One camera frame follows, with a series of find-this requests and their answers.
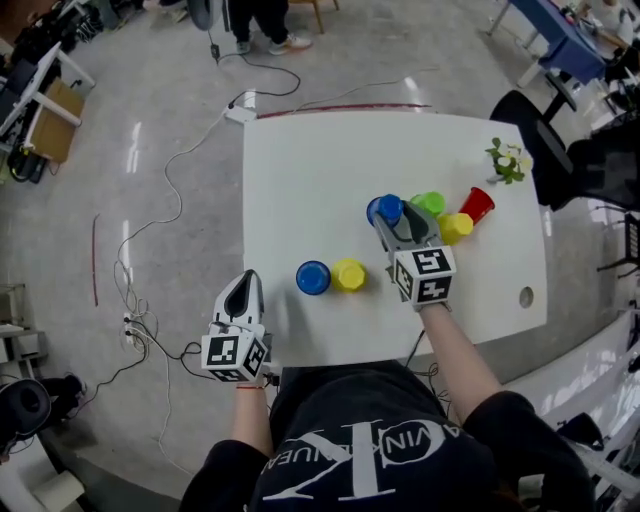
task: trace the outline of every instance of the red wire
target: red wire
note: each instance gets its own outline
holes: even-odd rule
[[[420,105],[416,103],[359,103],[356,105],[327,105],[324,107],[309,107],[309,108],[301,108],[296,110],[296,112],[305,112],[309,110],[319,110],[319,111],[327,111],[327,110],[349,110],[349,109],[375,109],[375,108],[431,108],[431,105]],[[280,117],[287,114],[290,114],[293,110],[285,110],[282,112],[272,112],[270,114],[260,114],[258,119],[266,119],[268,117]]]
[[[98,307],[98,288],[96,286],[96,220],[100,214],[93,218],[93,232],[91,234],[91,274],[93,277],[93,300]]]

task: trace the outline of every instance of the black speaker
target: black speaker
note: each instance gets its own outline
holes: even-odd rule
[[[16,434],[33,434],[50,413],[51,399],[37,380],[21,379],[0,388],[0,417],[12,419]]]

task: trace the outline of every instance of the table hole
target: table hole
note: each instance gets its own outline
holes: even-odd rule
[[[528,286],[525,286],[520,291],[520,305],[524,309],[527,309],[528,307],[531,306],[531,304],[533,304],[533,290]]]

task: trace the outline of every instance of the marker cube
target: marker cube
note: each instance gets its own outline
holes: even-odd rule
[[[252,332],[202,337],[202,368],[220,382],[253,382],[267,347]]]
[[[412,306],[446,301],[455,273],[456,262],[449,246],[395,253],[393,278]]]

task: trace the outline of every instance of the sneaker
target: sneaker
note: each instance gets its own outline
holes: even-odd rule
[[[306,50],[312,44],[313,42],[311,39],[300,37],[290,32],[283,43],[275,44],[272,41],[271,46],[269,47],[269,53],[271,55],[284,55],[285,53],[295,50]]]
[[[251,51],[251,42],[250,41],[238,41],[236,43],[236,52],[238,55],[246,55]]]

